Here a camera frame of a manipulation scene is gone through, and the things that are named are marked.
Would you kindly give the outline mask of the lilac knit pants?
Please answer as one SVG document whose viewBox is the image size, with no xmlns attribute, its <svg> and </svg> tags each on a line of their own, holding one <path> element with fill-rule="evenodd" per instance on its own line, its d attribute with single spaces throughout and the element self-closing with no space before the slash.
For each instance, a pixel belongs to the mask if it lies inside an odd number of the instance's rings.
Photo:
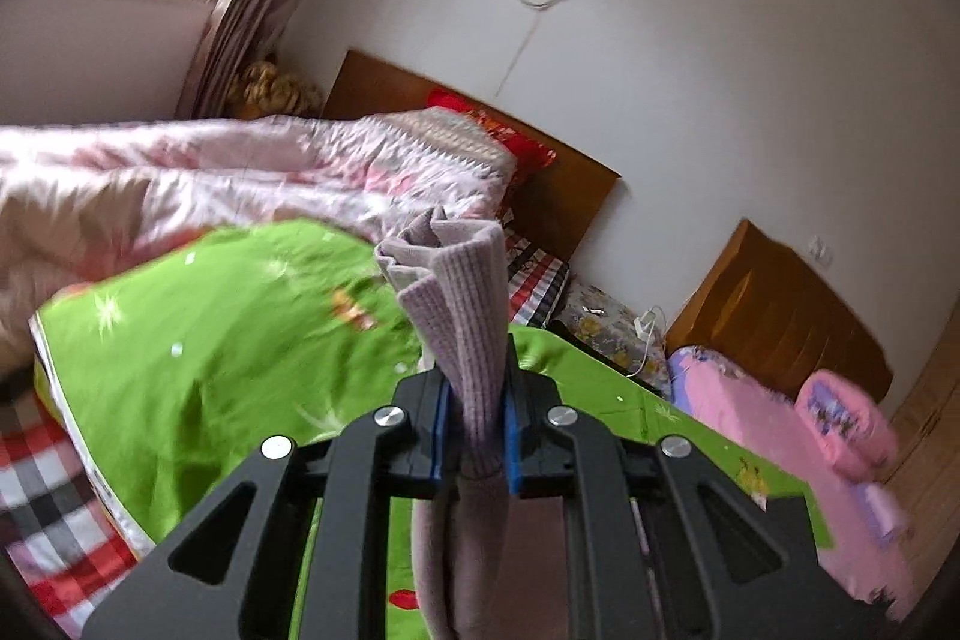
<svg viewBox="0 0 960 640">
<path fill-rule="evenodd" d="M 423 353 L 449 380 L 462 429 L 459 474 L 412 510 L 416 598 L 433 638 L 487 638 L 509 500 L 498 443 L 508 362 L 508 264 L 495 220 L 420 214 L 374 249 Z"/>
</svg>

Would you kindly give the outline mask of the floral pillow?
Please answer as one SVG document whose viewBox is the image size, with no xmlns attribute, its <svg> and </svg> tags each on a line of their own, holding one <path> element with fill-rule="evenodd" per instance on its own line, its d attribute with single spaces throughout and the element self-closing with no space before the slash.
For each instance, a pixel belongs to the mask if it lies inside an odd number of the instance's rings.
<svg viewBox="0 0 960 640">
<path fill-rule="evenodd" d="M 659 307 L 638 314 L 599 287 L 574 278 L 548 326 L 649 392 L 670 399 L 672 378 Z"/>
</svg>

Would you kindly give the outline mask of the wooden headboard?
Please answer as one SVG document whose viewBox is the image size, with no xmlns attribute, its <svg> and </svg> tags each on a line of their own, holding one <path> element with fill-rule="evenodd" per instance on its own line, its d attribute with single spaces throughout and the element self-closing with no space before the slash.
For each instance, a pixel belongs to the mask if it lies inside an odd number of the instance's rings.
<svg viewBox="0 0 960 640">
<path fill-rule="evenodd" d="M 670 354 L 693 346 L 791 399 L 817 370 L 841 375 L 874 401 L 893 381 L 884 347 L 856 312 L 791 247 L 748 220 L 665 333 Z"/>
<path fill-rule="evenodd" d="M 620 175 L 584 152 L 464 92 L 373 57 L 348 50 L 324 115 L 355 120 L 371 113 L 451 109 L 464 113 L 516 159 L 501 202 L 519 234 L 558 259 L 573 259 Z"/>
</svg>

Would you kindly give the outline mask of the red pillow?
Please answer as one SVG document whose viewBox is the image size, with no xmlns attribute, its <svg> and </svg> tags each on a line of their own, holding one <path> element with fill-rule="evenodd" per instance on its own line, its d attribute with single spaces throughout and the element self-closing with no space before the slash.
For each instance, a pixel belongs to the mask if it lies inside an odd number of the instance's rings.
<svg viewBox="0 0 960 640">
<path fill-rule="evenodd" d="M 434 88 L 428 92 L 428 107 L 441 107 L 470 117 L 485 130 L 496 143 L 504 146 L 516 158 L 516 169 L 512 174 L 511 185 L 519 187 L 532 175 L 539 174 L 555 163 L 556 151 L 544 143 L 537 142 L 526 133 L 517 130 L 503 120 L 496 119 L 493 113 L 472 103 L 467 97 L 455 94 L 447 89 Z"/>
</svg>

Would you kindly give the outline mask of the green cartoon blanket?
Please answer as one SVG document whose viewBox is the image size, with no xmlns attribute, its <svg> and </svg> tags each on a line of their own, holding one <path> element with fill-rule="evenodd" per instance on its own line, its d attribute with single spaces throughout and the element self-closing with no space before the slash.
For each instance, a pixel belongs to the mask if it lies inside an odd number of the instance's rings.
<svg viewBox="0 0 960 640">
<path fill-rule="evenodd" d="M 395 497 L 423 353 L 374 250 L 311 221 L 221 229 L 31 320 L 41 380 L 137 567 L 88 638 L 433 638 Z M 487 638 L 832 638 L 851 603 L 799 482 L 567 342 L 508 325 L 555 381 L 560 497 L 514 497 Z"/>
</svg>

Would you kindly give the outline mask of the pink cartoon bedding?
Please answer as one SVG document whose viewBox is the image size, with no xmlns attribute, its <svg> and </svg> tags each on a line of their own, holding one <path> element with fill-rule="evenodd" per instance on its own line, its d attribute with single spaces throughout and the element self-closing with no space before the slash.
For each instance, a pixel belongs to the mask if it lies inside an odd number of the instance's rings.
<svg viewBox="0 0 960 640">
<path fill-rule="evenodd" d="M 791 399 L 706 347 L 684 347 L 669 357 L 672 401 L 748 452 L 805 482 L 827 525 L 830 541 L 818 548 L 822 567 L 859 599 L 885 598 L 889 614 L 905 619 L 916 603 L 907 556 L 907 512 L 880 476 L 851 482 L 823 458 Z"/>
</svg>

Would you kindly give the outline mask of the yellow brown plush toy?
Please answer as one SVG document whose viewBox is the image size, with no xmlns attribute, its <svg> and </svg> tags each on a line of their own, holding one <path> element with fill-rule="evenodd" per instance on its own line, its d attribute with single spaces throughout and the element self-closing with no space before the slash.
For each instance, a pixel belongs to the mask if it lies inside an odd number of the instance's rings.
<svg viewBox="0 0 960 640">
<path fill-rule="evenodd" d="M 268 60 L 259 60 L 238 71 L 226 97 L 226 112 L 239 120 L 270 115 L 315 119 L 322 107 L 324 94 L 313 81 L 282 70 Z"/>
</svg>

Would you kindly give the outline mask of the red plaid bed sheet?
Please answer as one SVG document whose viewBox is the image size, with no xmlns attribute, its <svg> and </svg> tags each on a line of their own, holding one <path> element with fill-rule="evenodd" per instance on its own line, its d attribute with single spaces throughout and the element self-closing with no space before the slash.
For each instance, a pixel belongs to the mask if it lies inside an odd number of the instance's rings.
<svg viewBox="0 0 960 640">
<path fill-rule="evenodd" d="M 80 637 L 135 564 L 31 370 L 3 377 L 3 637 Z"/>
</svg>

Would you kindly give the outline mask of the pink floral quilt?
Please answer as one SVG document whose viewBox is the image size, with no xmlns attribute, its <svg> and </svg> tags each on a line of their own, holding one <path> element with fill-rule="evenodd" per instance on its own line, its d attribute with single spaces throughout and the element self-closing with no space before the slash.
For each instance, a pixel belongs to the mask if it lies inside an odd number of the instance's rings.
<svg viewBox="0 0 960 640">
<path fill-rule="evenodd" d="M 493 216 L 514 170 L 475 120 L 444 109 L 3 128 L 3 372 L 28 364 L 28 321 L 62 287 L 205 230 L 313 218 L 379 242 L 433 206 Z"/>
</svg>

